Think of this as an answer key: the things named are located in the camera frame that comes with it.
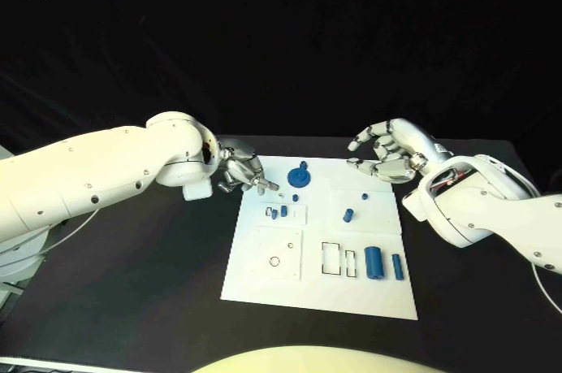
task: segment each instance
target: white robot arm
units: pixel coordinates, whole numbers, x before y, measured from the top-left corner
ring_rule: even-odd
[[[537,266],[562,274],[562,194],[542,197],[524,177],[490,156],[452,156],[406,119],[372,125],[349,145],[354,151],[373,137],[379,161],[347,164],[390,183],[422,175],[402,204],[439,236],[467,247],[491,233]]]
[[[180,112],[166,112],[147,127],[86,133],[0,161],[0,242],[143,193],[156,180],[183,186],[184,199],[212,194],[209,177],[225,171],[219,188],[278,186],[265,179],[254,150],[220,143]]]

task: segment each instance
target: black table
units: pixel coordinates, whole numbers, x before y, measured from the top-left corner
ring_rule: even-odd
[[[261,154],[350,156],[343,138],[241,139]],[[442,143],[524,171],[506,141]],[[373,157],[369,147],[354,155]],[[396,197],[414,187],[395,185]],[[222,301],[239,205],[239,190],[184,202],[180,188],[154,184],[102,209],[48,255],[1,327],[0,354],[161,373],[280,345],[367,350],[448,371],[559,365],[562,317],[527,261],[496,236],[457,249],[402,207],[418,321]],[[562,301],[562,277],[546,271],[540,277]]]

